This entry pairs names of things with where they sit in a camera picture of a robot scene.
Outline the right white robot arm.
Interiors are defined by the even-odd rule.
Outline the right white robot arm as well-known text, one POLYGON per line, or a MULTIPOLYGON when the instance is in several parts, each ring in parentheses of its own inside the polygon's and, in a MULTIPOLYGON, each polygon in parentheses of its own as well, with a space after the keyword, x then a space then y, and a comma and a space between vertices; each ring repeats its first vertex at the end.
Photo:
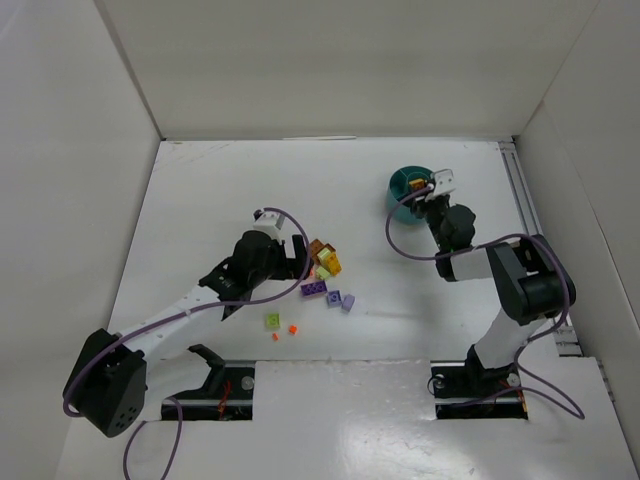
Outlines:
POLYGON ((448 282, 491 279, 499 312, 460 366, 437 367, 434 388, 443 398, 494 393, 515 371, 519 348, 546 322, 561 313, 564 299, 576 299, 575 285, 561 264, 549 259, 541 235, 472 248, 476 215, 464 205, 450 205, 447 195, 420 197, 410 203, 413 216, 426 221, 436 242, 436 269, 448 282))

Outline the lavender sloped lego brick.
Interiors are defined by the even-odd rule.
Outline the lavender sloped lego brick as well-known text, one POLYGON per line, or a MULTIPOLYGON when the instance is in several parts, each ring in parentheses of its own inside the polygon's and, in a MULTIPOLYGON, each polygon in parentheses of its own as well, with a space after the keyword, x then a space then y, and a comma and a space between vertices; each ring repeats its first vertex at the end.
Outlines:
POLYGON ((344 312, 349 313, 352 310, 355 304, 355 301, 356 301, 356 298, 354 295, 347 294, 342 301, 342 305, 341 305, 342 310, 344 312))

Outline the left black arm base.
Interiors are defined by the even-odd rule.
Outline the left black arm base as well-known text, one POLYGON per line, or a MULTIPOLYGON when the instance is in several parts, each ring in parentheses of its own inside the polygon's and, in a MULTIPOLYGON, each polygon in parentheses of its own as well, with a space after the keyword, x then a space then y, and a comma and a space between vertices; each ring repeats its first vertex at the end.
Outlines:
POLYGON ((166 395, 158 408, 160 419, 173 421, 250 421, 256 363, 225 360, 202 344, 166 361, 154 385, 166 395))

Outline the teal divided round container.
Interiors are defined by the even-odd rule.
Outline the teal divided round container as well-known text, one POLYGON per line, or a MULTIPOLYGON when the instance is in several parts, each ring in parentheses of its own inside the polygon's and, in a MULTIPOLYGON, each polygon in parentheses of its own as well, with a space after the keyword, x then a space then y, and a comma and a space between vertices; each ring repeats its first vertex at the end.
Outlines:
POLYGON ((398 209, 393 218, 406 225, 417 225, 425 221, 430 228, 438 228, 443 219, 441 201, 431 199, 427 201, 426 195, 406 201, 415 191, 412 182, 418 182, 418 189, 433 185, 434 172, 426 167, 405 166, 396 170, 389 179, 386 205, 391 211, 396 205, 398 209))

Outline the yellow orange lego brick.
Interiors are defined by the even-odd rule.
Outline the yellow orange lego brick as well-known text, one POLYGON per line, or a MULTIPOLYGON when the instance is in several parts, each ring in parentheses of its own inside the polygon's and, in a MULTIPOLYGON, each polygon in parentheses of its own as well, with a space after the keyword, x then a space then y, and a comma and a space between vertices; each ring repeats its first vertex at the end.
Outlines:
POLYGON ((408 182, 410 190, 415 192, 417 190, 424 189, 426 187, 426 182, 423 178, 417 178, 408 182))

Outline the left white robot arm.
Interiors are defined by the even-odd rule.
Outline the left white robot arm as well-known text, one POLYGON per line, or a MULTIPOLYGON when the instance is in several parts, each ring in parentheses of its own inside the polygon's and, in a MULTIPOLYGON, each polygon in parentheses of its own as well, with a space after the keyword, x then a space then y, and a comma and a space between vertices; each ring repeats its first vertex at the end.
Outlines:
POLYGON ((266 281, 299 284, 311 269, 309 241, 283 241, 249 230, 231 256, 162 313, 119 333, 105 329, 85 341, 63 389, 63 410, 83 417, 108 438, 123 433, 143 412, 184 391, 213 393, 226 374, 225 361, 200 343, 211 314, 226 320, 255 304, 254 290, 266 281))

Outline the pale green small lego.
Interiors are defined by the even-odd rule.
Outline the pale green small lego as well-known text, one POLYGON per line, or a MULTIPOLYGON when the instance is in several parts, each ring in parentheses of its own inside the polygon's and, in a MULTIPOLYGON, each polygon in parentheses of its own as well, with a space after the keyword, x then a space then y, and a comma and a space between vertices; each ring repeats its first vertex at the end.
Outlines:
POLYGON ((318 266, 315 269, 315 276, 317 280, 326 281, 327 279, 332 277, 332 274, 327 268, 323 266, 318 266))

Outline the lavender square lego brick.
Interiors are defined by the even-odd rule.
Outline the lavender square lego brick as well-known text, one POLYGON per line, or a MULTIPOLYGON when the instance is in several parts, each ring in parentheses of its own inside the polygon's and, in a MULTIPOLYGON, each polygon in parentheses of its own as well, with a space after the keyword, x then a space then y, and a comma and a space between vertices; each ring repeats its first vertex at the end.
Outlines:
POLYGON ((342 305, 342 296, 339 290, 328 291, 326 300, 329 308, 340 307, 342 305))

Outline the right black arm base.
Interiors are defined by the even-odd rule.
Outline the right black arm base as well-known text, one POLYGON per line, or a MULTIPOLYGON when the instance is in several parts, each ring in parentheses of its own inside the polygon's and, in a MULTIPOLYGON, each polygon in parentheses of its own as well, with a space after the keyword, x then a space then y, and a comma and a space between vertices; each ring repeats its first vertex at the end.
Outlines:
POLYGON ((438 420, 528 419, 522 394, 508 392, 487 400, 492 394, 510 387, 509 376, 519 385, 513 366, 476 379, 463 362, 435 362, 427 388, 435 399, 438 420))

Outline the dark purple lego brick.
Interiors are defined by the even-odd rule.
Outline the dark purple lego brick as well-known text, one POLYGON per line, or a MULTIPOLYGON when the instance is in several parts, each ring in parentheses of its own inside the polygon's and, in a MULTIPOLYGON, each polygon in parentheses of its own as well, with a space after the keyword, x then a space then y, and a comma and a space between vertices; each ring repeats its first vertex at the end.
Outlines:
POLYGON ((311 283, 302 284, 300 286, 300 293, 302 298, 312 298, 315 296, 326 295, 328 292, 325 281, 315 281, 311 283))

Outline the brown lego plate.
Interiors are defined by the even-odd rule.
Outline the brown lego plate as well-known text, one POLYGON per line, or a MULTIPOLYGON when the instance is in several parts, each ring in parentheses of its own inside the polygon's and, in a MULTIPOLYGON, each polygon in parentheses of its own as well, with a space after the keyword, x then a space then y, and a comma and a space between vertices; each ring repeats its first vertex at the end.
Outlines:
POLYGON ((314 239, 310 245, 310 254, 314 263, 319 261, 318 254, 325 248, 325 243, 320 241, 319 239, 314 239))

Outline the green square lego brick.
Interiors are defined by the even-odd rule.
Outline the green square lego brick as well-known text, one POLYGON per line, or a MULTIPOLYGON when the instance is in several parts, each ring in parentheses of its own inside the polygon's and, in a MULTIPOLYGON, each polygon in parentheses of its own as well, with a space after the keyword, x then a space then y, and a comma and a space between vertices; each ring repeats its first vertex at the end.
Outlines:
POLYGON ((269 313, 265 317, 265 326, 269 330, 278 330, 281 328, 280 315, 278 313, 269 313))

